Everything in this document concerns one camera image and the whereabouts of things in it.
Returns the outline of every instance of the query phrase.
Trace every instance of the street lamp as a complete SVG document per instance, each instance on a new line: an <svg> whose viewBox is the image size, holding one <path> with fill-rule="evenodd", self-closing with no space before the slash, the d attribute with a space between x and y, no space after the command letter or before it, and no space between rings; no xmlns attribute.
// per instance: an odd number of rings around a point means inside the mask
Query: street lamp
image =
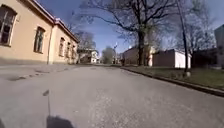
<svg viewBox="0 0 224 128"><path fill-rule="evenodd" d="M116 57L117 57L117 54L116 54L116 48L118 46L118 43L116 42L115 46L114 46L114 64L116 64Z"/></svg>

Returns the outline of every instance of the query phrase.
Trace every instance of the facade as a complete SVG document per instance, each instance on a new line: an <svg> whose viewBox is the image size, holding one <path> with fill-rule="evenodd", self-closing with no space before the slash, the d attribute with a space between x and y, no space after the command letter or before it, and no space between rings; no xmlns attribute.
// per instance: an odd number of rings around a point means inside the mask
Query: facade
<svg viewBox="0 0 224 128"><path fill-rule="evenodd" d="M99 63L99 54L94 49L78 49L79 63L96 64Z"/></svg>
<svg viewBox="0 0 224 128"><path fill-rule="evenodd" d="M0 65L77 61L76 37L35 0L0 1Z"/></svg>
<svg viewBox="0 0 224 128"><path fill-rule="evenodd" d="M215 30L218 66L224 68L224 25Z"/></svg>
<svg viewBox="0 0 224 128"><path fill-rule="evenodd" d="M149 47L148 45L144 46L143 49L143 64L152 66L152 54L155 53L155 49L153 47ZM121 56L122 60L124 60L125 64L137 65L138 64L138 47L132 47L125 51Z"/></svg>
<svg viewBox="0 0 224 128"><path fill-rule="evenodd" d="M185 68L185 54L177 50L160 51L153 54L153 67ZM188 66L191 68L191 56L188 57Z"/></svg>
<svg viewBox="0 0 224 128"><path fill-rule="evenodd" d="M91 53L91 63L92 64L97 64L99 63L99 55L98 55L98 51L93 50Z"/></svg>

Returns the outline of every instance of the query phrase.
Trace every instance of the road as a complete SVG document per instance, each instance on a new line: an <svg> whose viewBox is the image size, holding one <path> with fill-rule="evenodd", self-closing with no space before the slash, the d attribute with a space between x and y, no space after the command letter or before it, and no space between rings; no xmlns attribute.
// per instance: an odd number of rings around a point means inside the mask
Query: road
<svg viewBox="0 0 224 128"><path fill-rule="evenodd" d="M110 67L0 84L0 128L224 128L223 107L224 98Z"/></svg>

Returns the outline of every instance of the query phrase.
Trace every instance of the lawn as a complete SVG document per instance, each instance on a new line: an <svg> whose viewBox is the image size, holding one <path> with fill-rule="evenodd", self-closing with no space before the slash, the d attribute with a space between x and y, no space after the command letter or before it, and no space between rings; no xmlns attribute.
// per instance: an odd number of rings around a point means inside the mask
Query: lawn
<svg viewBox="0 0 224 128"><path fill-rule="evenodd" d="M224 71L214 69L191 69L191 77L183 77L183 70L149 67L123 67L152 76L166 77L201 86L224 90Z"/></svg>

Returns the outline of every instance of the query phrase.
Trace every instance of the yellow building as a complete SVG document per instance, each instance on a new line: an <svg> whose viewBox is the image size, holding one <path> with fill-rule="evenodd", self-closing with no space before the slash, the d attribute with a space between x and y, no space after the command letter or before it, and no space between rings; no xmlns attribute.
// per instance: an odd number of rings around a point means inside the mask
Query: yellow building
<svg viewBox="0 0 224 128"><path fill-rule="evenodd" d="M125 64L127 65L138 65L138 58L139 58L139 53L138 53L138 47L134 46L127 51L125 51L122 54L122 58L125 61ZM152 57L153 53L155 53L155 49L153 47L150 47L148 45L144 45L143 48L143 56L142 56L142 63L147 66L152 66Z"/></svg>
<svg viewBox="0 0 224 128"><path fill-rule="evenodd" d="M35 0L0 1L0 65L76 63L78 42Z"/></svg>

